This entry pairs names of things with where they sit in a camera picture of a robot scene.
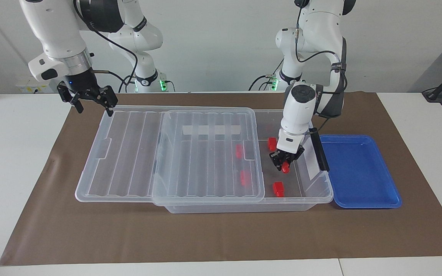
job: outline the brown paper mat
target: brown paper mat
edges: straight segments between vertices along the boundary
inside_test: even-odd
[[[283,97],[143,94],[119,102],[282,108]],[[82,115],[70,111],[0,265],[442,255],[442,207],[374,93],[346,94],[343,115],[322,133],[374,138],[403,199],[394,210],[331,203],[306,212],[173,215],[150,203],[80,203],[74,191],[103,114],[94,103],[84,107]]]

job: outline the blue plastic tray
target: blue plastic tray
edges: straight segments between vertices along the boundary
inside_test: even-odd
[[[342,208],[398,208],[402,199],[373,138],[321,135],[334,200]]]

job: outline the plastic box lid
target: plastic box lid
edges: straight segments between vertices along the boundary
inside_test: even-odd
[[[117,106],[112,117],[102,117],[75,196],[162,206],[260,202],[265,189],[255,113]]]
[[[163,116],[152,190],[158,206],[246,204],[265,196],[250,108],[171,110]]]

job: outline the green indicator light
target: green indicator light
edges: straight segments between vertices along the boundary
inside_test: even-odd
[[[166,91],[167,90],[167,86],[165,84],[165,82],[163,80],[160,80],[160,85],[161,85],[161,91]]]
[[[277,91],[277,84],[279,83],[279,80],[278,79],[274,79],[273,81],[272,81],[272,87],[271,87],[271,89],[272,89],[272,91]]]

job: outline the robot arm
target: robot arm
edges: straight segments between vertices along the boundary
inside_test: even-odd
[[[277,72],[278,89],[286,89],[277,151],[270,154],[279,170],[283,166],[289,167],[304,151],[301,143],[309,133],[309,122],[314,114],[324,118],[340,115],[347,82],[346,41],[339,28],[340,17],[344,14],[344,1],[295,2],[303,5],[300,29],[285,28],[276,37],[277,47],[284,54],[283,67]],[[331,64],[329,86],[309,84],[301,80],[305,62],[301,62],[299,52],[324,52]]]
[[[167,86],[164,83],[166,75],[156,69],[153,58],[145,52],[161,47],[163,36],[160,30],[147,21],[136,0],[124,0],[124,8],[128,11],[125,25],[117,33],[110,33],[109,39],[137,56],[138,64],[134,71],[137,92],[166,91]],[[131,53],[123,51],[112,43],[109,45],[135,66],[135,57]]]
[[[100,87],[97,84],[91,67],[91,55],[79,34],[80,29],[84,30],[81,19],[90,30],[107,33],[117,33],[126,24],[133,30],[134,36],[121,39],[121,42],[128,45],[132,52],[145,51],[142,48],[144,45],[155,49],[163,42],[161,33],[147,23],[137,0],[19,1],[33,33],[44,49],[43,54],[28,63],[30,72],[38,81],[63,77],[64,81],[58,86],[61,99],[74,105],[79,113],[83,110],[80,99],[99,103],[105,107],[109,116],[113,113],[110,108],[117,104],[112,87]],[[140,72],[145,59],[138,57],[136,73]],[[147,64],[153,64],[151,58]]]

